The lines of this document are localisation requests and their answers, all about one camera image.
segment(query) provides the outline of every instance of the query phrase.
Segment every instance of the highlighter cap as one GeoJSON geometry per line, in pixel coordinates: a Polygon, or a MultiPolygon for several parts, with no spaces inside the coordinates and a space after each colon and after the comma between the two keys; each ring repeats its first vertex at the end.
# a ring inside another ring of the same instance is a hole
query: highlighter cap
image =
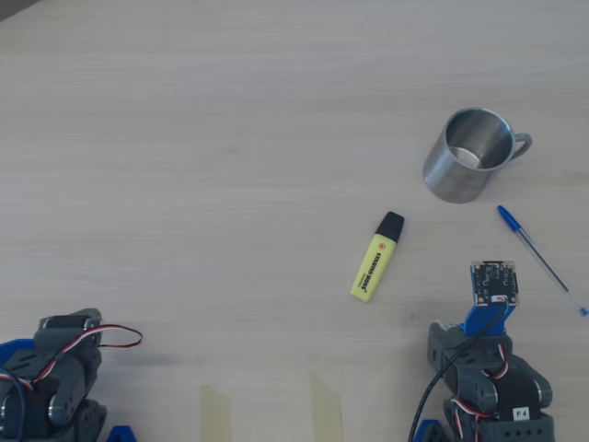
{"type": "Polygon", "coordinates": [[[397,215],[394,212],[389,212],[380,223],[380,226],[378,226],[376,234],[398,242],[398,237],[401,236],[401,230],[403,229],[404,222],[404,217],[397,215]]]}

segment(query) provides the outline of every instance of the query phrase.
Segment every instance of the cable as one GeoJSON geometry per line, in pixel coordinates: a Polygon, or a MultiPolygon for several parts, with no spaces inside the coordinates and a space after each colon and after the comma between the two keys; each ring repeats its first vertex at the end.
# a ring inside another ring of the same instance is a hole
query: cable
{"type": "Polygon", "coordinates": [[[137,336],[139,336],[139,339],[137,341],[135,341],[134,343],[126,343],[123,345],[112,344],[112,343],[111,344],[102,344],[102,345],[100,345],[100,347],[121,348],[121,349],[133,348],[133,347],[140,345],[141,341],[144,338],[144,336],[142,335],[142,333],[140,331],[138,331],[136,329],[132,329],[130,327],[125,327],[123,325],[116,325],[116,324],[99,325],[98,327],[95,327],[94,329],[86,330],[86,331],[80,333],[80,335],[77,338],[75,338],[68,345],[66,345],[59,352],[57,352],[57,355],[55,355],[55,357],[49,363],[49,365],[47,365],[41,371],[41,373],[35,378],[35,380],[33,380],[33,382],[32,382],[33,385],[38,384],[39,382],[41,382],[42,380],[44,380],[45,378],[47,378],[49,376],[49,374],[52,372],[53,368],[55,367],[55,364],[57,363],[57,357],[59,355],[69,352],[71,349],[76,347],[79,343],[84,341],[84,339],[87,338],[88,336],[95,334],[95,333],[101,333],[106,330],[125,330],[126,332],[135,333],[137,336]]]}
{"type": "Polygon", "coordinates": [[[477,341],[480,338],[482,338],[490,329],[492,329],[493,326],[497,324],[505,316],[508,310],[509,304],[506,302],[505,310],[502,311],[495,318],[493,318],[491,321],[489,321],[489,323],[485,327],[483,327],[483,329],[479,331],[479,334],[477,334],[474,338],[472,338],[470,341],[464,341],[463,344],[456,350],[454,355],[450,359],[448,359],[448,362],[446,362],[445,365],[442,366],[442,368],[440,368],[440,370],[435,374],[432,381],[430,382],[430,385],[428,385],[425,389],[422,399],[420,400],[420,404],[417,406],[417,411],[415,412],[415,416],[413,417],[413,423],[411,424],[411,430],[409,431],[408,442],[413,442],[413,439],[415,438],[417,424],[419,423],[420,417],[422,416],[423,407],[425,406],[425,402],[427,401],[427,398],[430,396],[430,393],[432,392],[433,387],[435,387],[435,384],[437,384],[438,380],[442,378],[442,376],[448,370],[448,368],[450,368],[462,354],[464,354],[470,347],[477,343],[477,341]]]}
{"type": "Polygon", "coordinates": [[[507,362],[506,358],[507,352],[505,351],[505,345],[503,345],[502,343],[498,343],[497,346],[499,347],[499,355],[501,356],[501,359],[504,362],[502,369],[499,371],[499,373],[496,373],[494,375],[490,375],[485,370],[481,370],[483,375],[492,380],[501,379],[503,376],[507,374],[507,371],[509,370],[509,363],[507,362]]]}
{"type": "Polygon", "coordinates": [[[475,417],[475,442],[479,442],[479,420],[480,416],[475,417]]]}
{"type": "Polygon", "coordinates": [[[472,408],[468,407],[465,403],[463,403],[458,398],[452,399],[451,402],[453,402],[456,405],[458,405],[458,407],[460,407],[460,409],[462,409],[462,411],[464,413],[466,413],[466,414],[472,414],[473,416],[483,417],[483,418],[492,417],[492,414],[489,414],[489,413],[481,413],[481,412],[477,412],[476,410],[473,410],[472,408]]]}
{"type": "MultiPolygon", "coordinates": [[[[0,373],[0,380],[9,380],[9,381],[13,381],[12,378],[4,373],[0,373]]],[[[20,385],[23,386],[23,388],[26,391],[33,391],[33,387],[32,385],[29,384],[29,382],[25,379],[22,378],[17,378],[18,382],[20,382],[20,385]]]]}
{"type": "Polygon", "coordinates": [[[17,388],[18,397],[20,398],[20,422],[18,423],[18,437],[17,442],[23,442],[25,436],[25,419],[27,418],[27,403],[25,402],[25,391],[22,386],[22,381],[17,378],[12,372],[0,367],[0,373],[2,376],[6,376],[12,381],[17,388]]]}
{"type": "Polygon", "coordinates": [[[458,435],[460,436],[460,440],[464,439],[464,433],[462,432],[462,425],[460,424],[460,417],[458,416],[458,410],[454,410],[454,422],[456,422],[456,429],[458,430],[458,435]]]}

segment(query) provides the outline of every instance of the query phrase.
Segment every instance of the blue plastic part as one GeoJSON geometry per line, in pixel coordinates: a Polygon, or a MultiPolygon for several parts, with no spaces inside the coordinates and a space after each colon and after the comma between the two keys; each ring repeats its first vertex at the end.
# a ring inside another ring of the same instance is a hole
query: blue plastic part
{"type": "Polygon", "coordinates": [[[507,212],[507,209],[505,207],[503,207],[502,205],[498,205],[497,210],[499,210],[499,213],[501,214],[501,216],[507,223],[507,226],[509,226],[511,230],[516,232],[517,230],[522,228],[520,224],[515,220],[514,216],[507,212]]]}
{"type": "MultiPolygon", "coordinates": [[[[467,318],[464,320],[464,324],[460,324],[465,336],[476,336],[484,329],[492,320],[499,316],[499,313],[505,311],[505,304],[498,306],[477,306],[477,294],[475,293],[474,285],[474,274],[470,274],[470,279],[473,280],[472,284],[472,296],[474,300],[474,306],[467,314],[467,318]]],[[[505,322],[507,318],[515,310],[515,306],[509,306],[507,311],[503,315],[503,318],[493,325],[489,331],[485,333],[485,336],[503,336],[505,334],[505,322]]]]}
{"type": "Polygon", "coordinates": [[[112,428],[107,442],[137,442],[133,430],[128,425],[120,425],[112,428]]]}
{"type": "Polygon", "coordinates": [[[35,343],[32,339],[16,339],[8,343],[0,343],[0,366],[3,366],[16,350],[32,350],[35,343]]]}
{"type": "Polygon", "coordinates": [[[439,421],[437,421],[435,419],[423,419],[422,424],[417,429],[417,434],[415,435],[413,442],[422,442],[422,438],[425,435],[425,432],[427,431],[428,427],[430,427],[431,425],[438,425],[438,424],[439,424],[439,421]]]}

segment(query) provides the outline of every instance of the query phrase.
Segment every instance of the circuit board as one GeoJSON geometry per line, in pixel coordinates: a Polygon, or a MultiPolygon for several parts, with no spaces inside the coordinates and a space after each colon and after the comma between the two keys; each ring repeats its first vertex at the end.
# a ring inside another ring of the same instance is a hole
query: circuit board
{"type": "Polygon", "coordinates": [[[505,302],[510,306],[516,306],[519,303],[514,262],[473,262],[470,270],[475,306],[491,306],[505,302]]]}

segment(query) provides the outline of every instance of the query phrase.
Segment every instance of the stainless steel mug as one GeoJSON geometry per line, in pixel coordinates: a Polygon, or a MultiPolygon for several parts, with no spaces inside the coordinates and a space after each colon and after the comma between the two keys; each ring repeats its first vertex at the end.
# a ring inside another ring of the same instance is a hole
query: stainless steel mug
{"type": "Polygon", "coordinates": [[[430,191],[449,203],[467,203],[512,159],[532,145],[528,134],[514,134],[506,120],[483,108],[465,108],[450,117],[425,160],[430,191]]]}

